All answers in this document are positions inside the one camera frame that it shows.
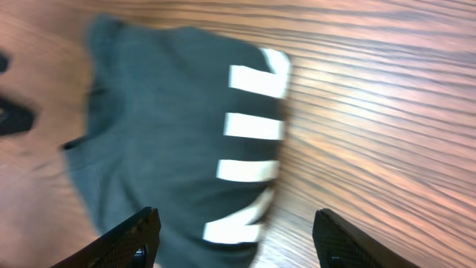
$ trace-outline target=black garment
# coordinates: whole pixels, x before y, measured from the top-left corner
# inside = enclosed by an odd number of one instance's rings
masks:
[[[224,135],[225,115],[281,119],[279,100],[229,84],[230,66],[270,72],[261,51],[196,28],[153,30],[102,16],[89,47],[95,81],[87,133],[65,145],[71,178],[107,232],[152,206],[163,268],[247,267],[256,243],[202,239],[204,225],[252,204],[270,185],[216,178],[220,159],[275,159],[278,140]]]

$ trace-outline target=wooden table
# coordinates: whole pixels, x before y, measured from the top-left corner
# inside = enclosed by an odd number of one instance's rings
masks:
[[[476,2],[0,0],[0,92],[40,110],[0,139],[0,260],[47,267],[95,238],[58,146],[83,133],[88,22],[110,12],[280,49],[295,65],[280,195],[257,267],[318,267],[331,208],[421,267],[476,267]]]

